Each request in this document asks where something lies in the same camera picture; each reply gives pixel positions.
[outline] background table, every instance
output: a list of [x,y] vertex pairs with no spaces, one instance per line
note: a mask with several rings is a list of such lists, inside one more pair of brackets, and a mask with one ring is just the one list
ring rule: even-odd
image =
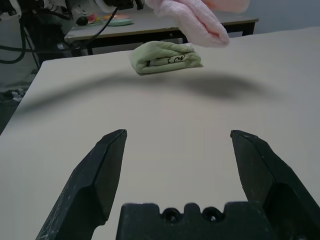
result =
[[319,43],[319,27],[232,38],[195,46],[203,67],[146,76],[129,51],[44,62],[0,136],[1,238],[34,240],[73,169],[117,129],[120,181],[93,240],[115,239],[124,203],[246,200],[232,129],[267,141],[320,204]]
[[[128,14],[132,17],[134,24],[107,27],[97,39],[87,45],[89,55],[93,55],[92,48],[185,38],[185,35],[176,27],[176,23],[169,17],[159,18],[150,9],[131,10]],[[243,36],[252,35],[255,24],[259,20],[232,13],[215,12],[215,14],[228,33],[242,32]],[[64,39],[67,42],[80,41],[84,44],[102,27],[103,25],[74,26]]]

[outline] pink cloth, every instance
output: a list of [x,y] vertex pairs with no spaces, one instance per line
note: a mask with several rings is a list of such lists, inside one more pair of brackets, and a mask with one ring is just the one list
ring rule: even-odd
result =
[[250,0],[145,0],[158,17],[175,19],[190,43],[203,47],[225,47],[229,44],[226,29],[212,10],[240,13]]

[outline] green object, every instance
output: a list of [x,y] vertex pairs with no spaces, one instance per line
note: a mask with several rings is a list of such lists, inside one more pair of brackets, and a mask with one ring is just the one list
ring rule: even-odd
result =
[[111,27],[118,27],[118,26],[125,26],[133,24],[133,20],[131,18],[124,18],[124,19],[112,19],[109,23]]
[[150,41],[137,47],[130,62],[138,74],[156,74],[186,68],[201,67],[201,58],[187,44]]

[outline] white table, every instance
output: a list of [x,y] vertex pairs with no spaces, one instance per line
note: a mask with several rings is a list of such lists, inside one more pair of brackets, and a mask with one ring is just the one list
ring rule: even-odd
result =
[[267,141],[320,204],[320,28],[195,47],[204,67],[139,76],[130,52],[46,61],[0,136],[0,232],[34,240],[74,167],[127,129],[110,219],[124,203],[161,210],[244,201],[230,131]]
[[[93,55],[92,48],[107,47],[121,44],[132,44],[166,39],[185,38],[170,17],[157,17],[153,10],[125,11],[133,19],[132,25],[107,27],[92,43],[87,45],[88,54]],[[226,12],[214,12],[228,33],[243,32],[252,35],[256,17],[248,17]],[[94,36],[103,25],[74,26],[65,36],[67,42],[80,41],[83,44]]]

